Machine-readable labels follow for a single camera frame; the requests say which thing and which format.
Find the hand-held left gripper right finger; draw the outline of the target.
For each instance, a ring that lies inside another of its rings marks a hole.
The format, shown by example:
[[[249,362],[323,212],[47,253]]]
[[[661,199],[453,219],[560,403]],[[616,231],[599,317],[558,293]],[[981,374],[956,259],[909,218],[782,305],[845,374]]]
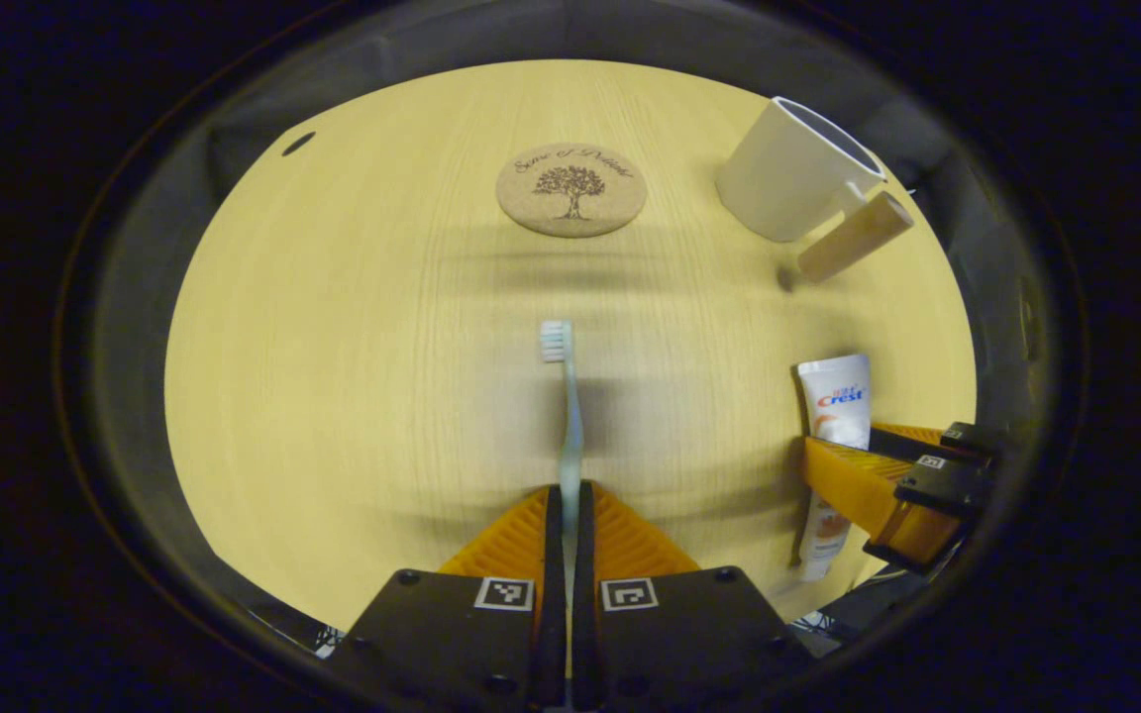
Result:
[[[602,484],[580,488],[570,699],[598,712],[764,712],[815,655],[737,565],[702,567]]]

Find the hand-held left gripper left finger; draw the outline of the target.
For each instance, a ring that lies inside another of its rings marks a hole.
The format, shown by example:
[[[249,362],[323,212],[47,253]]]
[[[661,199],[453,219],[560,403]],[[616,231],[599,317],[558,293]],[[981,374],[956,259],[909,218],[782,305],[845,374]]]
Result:
[[[566,694],[563,497],[521,499],[435,572],[395,572],[331,655],[380,712],[533,712]]]

